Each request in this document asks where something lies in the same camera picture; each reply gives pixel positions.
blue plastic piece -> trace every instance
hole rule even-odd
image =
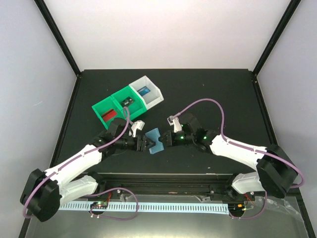
[[[148,131],[145,136],[155,142],[155,146],[149,149],[151,155],[164,150],[163,143],[159,141],[160,133],[158,128]]]

black table surface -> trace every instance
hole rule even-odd
[[[162,92],[164,101],[137,119],[146,124],[142,133],[158,127],[171,129],[166,118],[201,98],[217,100],[225,113],[226,136],[253,145],[268,146],[269,137],[247,69],[115,69],[85,70],[57,161],[59,164],[98,135],[104,126],[92,105],[146,75]],[[219,130],[221,114],[211,102],[188,110],[204,128]],[[98,173],[232,174],[251,172],[231,159],[201,153],[191,146],[149,152],[118,151],[89,169]]]

transparent plastic sheet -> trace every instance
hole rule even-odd
[[[261,207],[263,206],[264,198],[263,197],[256,197],[256,203],[255,205],[258,206],[258,204],[261,204]],[[300,221],[304,224],[304,220],[302,218],[302,215],[299,211],[297,211],[287,200],[285,199],[279,199],[270,197],[267,199],[267,210],[274,211],[274,212],[280,212],[285,215],[291,216],[295,218],[297,221]]]
[[[138,199],[140,202],[222,203],[221,201],[211,201],[209,197],[202,197],[202,196],[139,195]],[[131,195],[121,195],[120,201],[133,202],[134,198]],[[257,212],[259,212],[264,205],[264,198],[256,196],[256,199],[253,203],[254,203],[254,209],[250,209],[250,208],[252,208],[253,204],[251,202],[248,203],[247,209],[250,209],[250,210],[246,211],[246,213],[247,213],[246,216],[248,216],[249,214],[254,215]],[[295,218],[297,221],[304,224],[304,220],[302,218],[302,215],[300,214],[299,211],[297,211],[298,208],[295,209],[294,206],[292,206],[285,199],[269,197],[267,199],[266,209],[269,211],[279,212],[279,213],[283,213],[285,215],[291,216],[291,217]]]

gray wall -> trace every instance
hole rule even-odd
[[[16,238],[19,198],[49,165],[75,75],[34,1],[1,1],[0,17],[0,236]]]
[[[279,144],[306,175],[301,188],[317,232],[317,1],[302,1],[259,74]]]

white bracket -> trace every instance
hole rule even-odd
[[[67,202],[94,193],[97,186],[96,180],[88,175],[70,182],[60,191],[60,205],[62,206]]]
[[[133,134],[131,132],[129,132],[129,135],[132,137],[136,137],[137,135],[137,130],[142,130],[143,127],[145,125],[145,122],[142,120],[137,120],[136,122],[133,123],[133,125],[131,126],[131,129],[133,131]]]
[[[179,123],[178,117],[173,118],[173,116],[170,116],[167,118],[168,124],[174,126],[174,133],[182,131],[182,125]]]
[[[51,177],[51,180],[57,181],[57,185],[59,186],[59,191],[61,191],[65,186],[67,186],[74,178],[76,178],[82,172],[84,172],[91,166],[101,162],[102,153],[100,153],[98,150],[85,155],[85,152],[95,148],[96,147],[93,145],[86,145],[84,149],[82,149],[77,154],[73,155],[72,157],[64,161],[63,163],[45,170],[46,176],[55,172],[56,174]],[[70,160],[72,160],[78,155],[84,155],[84,156],[81,156],[80,158],[76,159],[75,161],[65,166],[61,171],[58,171],[58,169],[61,166],[68,163]]]
[[[260,182],[258,172],[238,174],[231,185],[238,193],[265,191]]]
[[[253,151],[246,150],[244,148],[232,145],[229,143],[228,140],[242,146],[250,147],[253,149]],[[214,155],[220,155],[220,156],[230,158],[239,163],[245,164],[246,166],[249,166],[255,171],[257,171],[258,159],[262,159],[264,154],[255,153],[254,151],[261,150],[266,152],[266,147],[249,145],[249,144],[242,143],[240,141],[232,140],[229,138],[227,138],[227,141],[225,141],[221,135],[217,135],[212,140],[210,149]]]

